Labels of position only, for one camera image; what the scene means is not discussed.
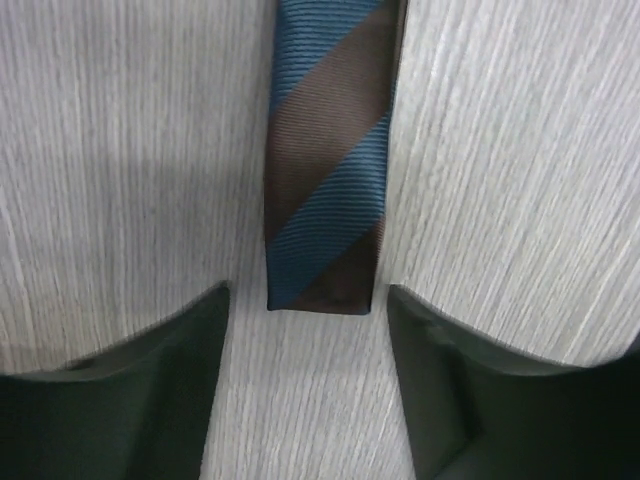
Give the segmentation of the blue brown striped tie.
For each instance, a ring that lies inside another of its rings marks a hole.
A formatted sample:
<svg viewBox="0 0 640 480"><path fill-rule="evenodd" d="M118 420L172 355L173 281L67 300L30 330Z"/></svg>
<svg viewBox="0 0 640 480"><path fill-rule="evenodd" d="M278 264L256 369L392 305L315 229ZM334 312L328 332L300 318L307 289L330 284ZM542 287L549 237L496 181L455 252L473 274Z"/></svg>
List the blue brown striped tie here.
<svg viewBox="0 0 640 480"><path fill-rule="evenodd" d="M264 166L267 306L370 310L406 5L277 6Z"/></svg>

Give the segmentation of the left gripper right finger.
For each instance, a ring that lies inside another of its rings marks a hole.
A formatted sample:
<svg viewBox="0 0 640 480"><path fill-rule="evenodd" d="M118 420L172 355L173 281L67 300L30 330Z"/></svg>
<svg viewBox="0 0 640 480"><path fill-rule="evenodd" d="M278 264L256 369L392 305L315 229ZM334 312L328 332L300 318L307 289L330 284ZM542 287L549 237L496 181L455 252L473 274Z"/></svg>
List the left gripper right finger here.
<svg viewBox="0 0 640 480"><path fill-rule="evenodd" d="M635 479L639 355L592 367L510 348L393 285L387 316L419 479Z"/></svg>

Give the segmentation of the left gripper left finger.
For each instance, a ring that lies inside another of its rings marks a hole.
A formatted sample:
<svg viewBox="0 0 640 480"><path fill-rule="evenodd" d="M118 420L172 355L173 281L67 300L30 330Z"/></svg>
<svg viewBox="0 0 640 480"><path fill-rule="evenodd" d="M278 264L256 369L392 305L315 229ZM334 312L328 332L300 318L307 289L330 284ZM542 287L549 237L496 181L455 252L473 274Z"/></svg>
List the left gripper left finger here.
<svg viewBox="0 0 640 480"><path fill-rule="evenodd" d="M2 478L199 478L229 307L221 284L61 369L2 375Z"/></svg>

